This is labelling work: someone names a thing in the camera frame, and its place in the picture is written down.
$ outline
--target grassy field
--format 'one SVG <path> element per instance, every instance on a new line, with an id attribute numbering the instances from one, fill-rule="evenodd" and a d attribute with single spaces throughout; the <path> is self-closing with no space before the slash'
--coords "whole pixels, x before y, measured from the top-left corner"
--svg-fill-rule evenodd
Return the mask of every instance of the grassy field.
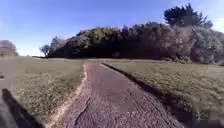
<path id="1" fill-rule="evenodd" d="M 105 62 L 160 92 L 168 109 L 224 121 L 224 67 L 152 60 Z"/>
<path id="2" fill-rule="evenodd" d="M 7 88 L 43 124 L 83 77 L 83 61 L 65 59 L 1 58 L 0 89 Z"/>

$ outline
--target blue sky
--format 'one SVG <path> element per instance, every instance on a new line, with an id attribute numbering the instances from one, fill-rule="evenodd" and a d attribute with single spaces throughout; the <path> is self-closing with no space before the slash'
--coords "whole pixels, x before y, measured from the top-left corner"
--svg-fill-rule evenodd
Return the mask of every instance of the blue sky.
<path id="1" fill-rule="evenodd" d="M 0 0 L 0 40 L 11 40 L 21 55 L 43 55 L 39 47 L 55 36 L 82 29 L 164 22 L 165 9 L 188 2 L 224 32 L 224 0 Z"/>

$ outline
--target trail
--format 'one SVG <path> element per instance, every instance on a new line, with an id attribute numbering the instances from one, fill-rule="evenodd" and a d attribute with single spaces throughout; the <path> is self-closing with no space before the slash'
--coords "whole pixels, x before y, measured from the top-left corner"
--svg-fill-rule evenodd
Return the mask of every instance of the trail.
<path id="1" fill-rule="evenodd" d="M 57 123 L 60 128 L 181 128 L 155 96 L 98 64 L 85 66 L 86 80 Z"/>

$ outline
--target foliage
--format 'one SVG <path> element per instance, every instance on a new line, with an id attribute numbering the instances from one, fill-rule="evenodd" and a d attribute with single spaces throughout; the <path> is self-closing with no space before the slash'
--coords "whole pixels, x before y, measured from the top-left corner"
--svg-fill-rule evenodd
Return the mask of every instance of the foliage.
<path id="1" fill-rule="evenodd" d="M 51 44 L 50 44 L 50 52 L 54 52 L 56 51 L 57 49 L 63 47 L 66 43 L 66 40 L 64 39 L 61 39 L 59 37 L 54 37 L 51 41 Z"/>
<path id="2" fill-rule="evenodd" d="M 122 29 L 81 31 L 49 57 L 170 58 L 181 63 L 215 63 L 223 56 L 223 44 L 224 35 L 211 29 L 148 22 Z"/>
<path id="3" fill-rule="evenodd" d="M 15 45 L 8 40 L 0 40 L 0 56 L 18 56 Z"/>
<path id="4" fill-rule="evenodd" d="M 48 53 L 50 52 L 51 47 L 47 44 L 45 44 L 44 46 L 40 47 L 40 51 L 44 53 L 45 56 L 48 55 Z"/>
<path id="5" fill-rule="evenodd" d="M 174 7 L 165 10 L 164 17 L 170 25 L 178 25 L 181 27 L 188 25 L 204 26 L 206 28 L 212 27 L 212 22 L 207 21 L 207 17 L 204 17 L 202 13 L 194 11 L 190 4 L 185 7 Z"/>

